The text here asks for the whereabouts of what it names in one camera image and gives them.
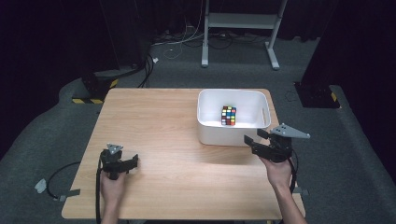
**rubik's cube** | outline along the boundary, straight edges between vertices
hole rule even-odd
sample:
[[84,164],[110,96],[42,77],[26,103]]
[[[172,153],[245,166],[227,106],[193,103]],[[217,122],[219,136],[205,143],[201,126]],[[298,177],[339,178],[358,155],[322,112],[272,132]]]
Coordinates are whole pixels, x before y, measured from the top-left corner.
[[221,111],[222,125],[235,125],[236,107],[225,105]]

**gray carpet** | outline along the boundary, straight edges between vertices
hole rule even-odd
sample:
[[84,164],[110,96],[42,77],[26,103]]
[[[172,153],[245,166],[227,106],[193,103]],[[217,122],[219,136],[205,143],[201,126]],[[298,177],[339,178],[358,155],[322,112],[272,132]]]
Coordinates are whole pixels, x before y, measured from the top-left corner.
[[[217,40],[210,43],[219,48],[224,45]],[[320,109],[302,107],[293,87],[294,81],[301,80],[317,43],[277,40],[279,71],[272,70],[262,42],[210,49],[207,68],[201,67],[201,48],[155,46],[150,55],[159,61],[149,87],[268,89],[279,121],[312,136],[309,140],[293,140],[300,164],[297,180],[309,192],[303,195],[307,221],[396,223],[396,188],[342,89],[331,86],[342,108]],[[122,77],[116,88],[135,88],[144,75],[141,71]],[[71,103],[79,82],[64,86],[59,104],[33,120],[0,161],[0,223],[94,223],[93,219],[63,219],[64,203],[53,201],[46,192],[35,191],[40,179],[48,179],[62,166],[80,161],[89,142],[102,106]],[[77,168],[72,166],[57,174],[51,191],[66,193]]]

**table top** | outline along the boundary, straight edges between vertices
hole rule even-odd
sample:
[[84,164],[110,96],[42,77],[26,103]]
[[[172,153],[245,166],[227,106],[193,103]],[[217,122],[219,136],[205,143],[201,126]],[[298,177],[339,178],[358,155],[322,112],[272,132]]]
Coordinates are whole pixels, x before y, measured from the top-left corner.
[[[139,156],[126,179],[122,219],[281,219],[266,169],[250,147],[207,146],[198,140],[201,89],[112,89],[67,198],[64,218],[95,218],[95,176],[107,143],[122,159]],[[278,125],[268,90],[272,124]],[[305,214],[302,198],[293,195]]]

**white plastic bin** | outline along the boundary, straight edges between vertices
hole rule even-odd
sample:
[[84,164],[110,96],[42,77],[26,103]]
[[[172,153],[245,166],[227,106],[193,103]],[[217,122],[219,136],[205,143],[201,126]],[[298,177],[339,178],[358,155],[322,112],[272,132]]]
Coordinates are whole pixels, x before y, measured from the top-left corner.
[[[234,126],[221,124],[225,105],[236,107]],[[267,99],[259,91],[203,90],[198,96],[197,118],[200,142],[216,146],[248,147],[244,135],[260,142],[257,129],[271,124]]]

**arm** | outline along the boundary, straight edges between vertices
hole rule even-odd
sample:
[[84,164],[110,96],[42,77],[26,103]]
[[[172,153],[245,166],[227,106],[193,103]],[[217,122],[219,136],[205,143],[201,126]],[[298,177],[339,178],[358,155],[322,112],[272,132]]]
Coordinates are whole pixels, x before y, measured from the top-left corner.
[[102,224],[114,224],[119,220],[125,176],[126,173],[121,173],[117,180],[111,180],[107,173],[103,171],[101,173],[101,192],[105,200]]
[[280,213],[286,224],[307,223],[290,193],[291,167],[288,161],[273,163],[260,158],[267,167],[267,176],[274,189]]

